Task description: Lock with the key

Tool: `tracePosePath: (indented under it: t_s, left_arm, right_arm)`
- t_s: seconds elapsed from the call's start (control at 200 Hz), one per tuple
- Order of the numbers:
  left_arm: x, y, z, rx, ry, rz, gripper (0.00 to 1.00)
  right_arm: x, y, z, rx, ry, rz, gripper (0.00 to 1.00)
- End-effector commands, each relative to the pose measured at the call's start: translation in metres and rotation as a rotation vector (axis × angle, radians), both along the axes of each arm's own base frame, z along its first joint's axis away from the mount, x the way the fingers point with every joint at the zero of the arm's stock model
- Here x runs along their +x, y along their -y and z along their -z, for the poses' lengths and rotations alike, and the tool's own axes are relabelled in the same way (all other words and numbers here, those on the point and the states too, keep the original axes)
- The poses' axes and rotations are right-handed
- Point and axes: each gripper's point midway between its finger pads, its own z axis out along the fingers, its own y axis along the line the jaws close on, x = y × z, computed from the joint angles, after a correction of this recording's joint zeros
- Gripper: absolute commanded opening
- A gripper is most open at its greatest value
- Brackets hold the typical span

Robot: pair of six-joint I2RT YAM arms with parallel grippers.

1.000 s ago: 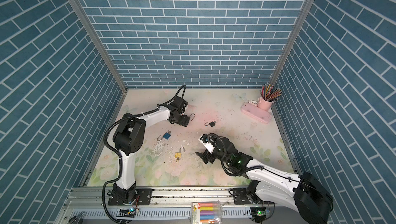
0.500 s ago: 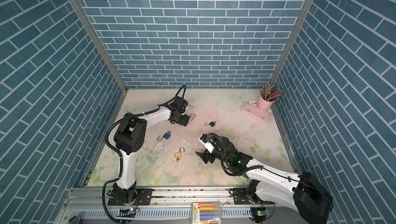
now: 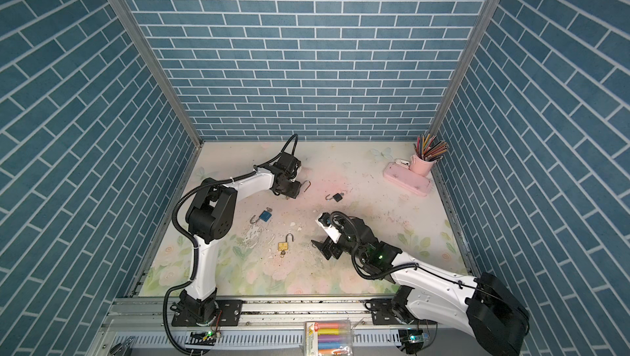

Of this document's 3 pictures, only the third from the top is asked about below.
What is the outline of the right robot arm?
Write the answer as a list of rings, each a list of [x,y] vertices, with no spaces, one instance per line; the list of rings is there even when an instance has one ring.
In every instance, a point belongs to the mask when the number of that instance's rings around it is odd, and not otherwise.
[[[520,354],[530,314],[496,276],[460,275],[425,263],[377,239],[363,219],[342,212],[323,213],[318,226],[326,239],[313,246],[326,259],[349,254],[362,279],[398,285],[387,313],[399,322],[434,321],[473,336],[489,354]]]

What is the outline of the red padlock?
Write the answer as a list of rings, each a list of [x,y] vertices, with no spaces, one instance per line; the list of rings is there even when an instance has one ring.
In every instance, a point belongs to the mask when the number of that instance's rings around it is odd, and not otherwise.
[[[300,191],[305,193],[311,185],[312,185],[312,182],[311,182],[310,180],[306,180],[306,181],[305,181],[305,182],[301,185]]]

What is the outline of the blue padlock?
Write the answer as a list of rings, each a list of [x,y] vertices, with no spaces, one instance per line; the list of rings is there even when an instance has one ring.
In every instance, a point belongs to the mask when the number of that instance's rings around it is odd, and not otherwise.
[[[249,223],[256,225],[259,221],[268,222],[272,217],[272,208],[266,208],[258,216],[254,215],[250,218]]]

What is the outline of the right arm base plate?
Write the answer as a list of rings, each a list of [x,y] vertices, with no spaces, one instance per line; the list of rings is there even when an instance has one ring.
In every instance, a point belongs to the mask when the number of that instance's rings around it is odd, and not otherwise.
[[[364,302],[364,307],[371,314],[374,326],[435,324],[432,320],[415,318],[412,313],[395,304],[392,299],[371,299]]]

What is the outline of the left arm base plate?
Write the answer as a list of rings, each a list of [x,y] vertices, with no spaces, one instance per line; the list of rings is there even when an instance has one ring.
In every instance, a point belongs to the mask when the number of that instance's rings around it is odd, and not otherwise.
[[[183,307],[172,305],[171,310],[174,312],[172,326],[194,328],[238,326],[243,304],[242,300],[217,300],[211,316],[202,320],[195,318],[193,313],[187,312]]]

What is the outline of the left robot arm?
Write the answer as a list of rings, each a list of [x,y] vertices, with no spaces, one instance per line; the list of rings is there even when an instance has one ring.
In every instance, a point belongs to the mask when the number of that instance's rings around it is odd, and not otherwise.
[[[170,288],[164,297],[163,307],[174,313],[173,326],[211,326],[219,322],[218,254],[221,239],[232,228],[237,204],[266,190],[297,198],[300,167],[294,154],[281,151],[244,175],[226,180],[207,178],[178,201],[172,225],[191,242],[193,256],[188,282]]]

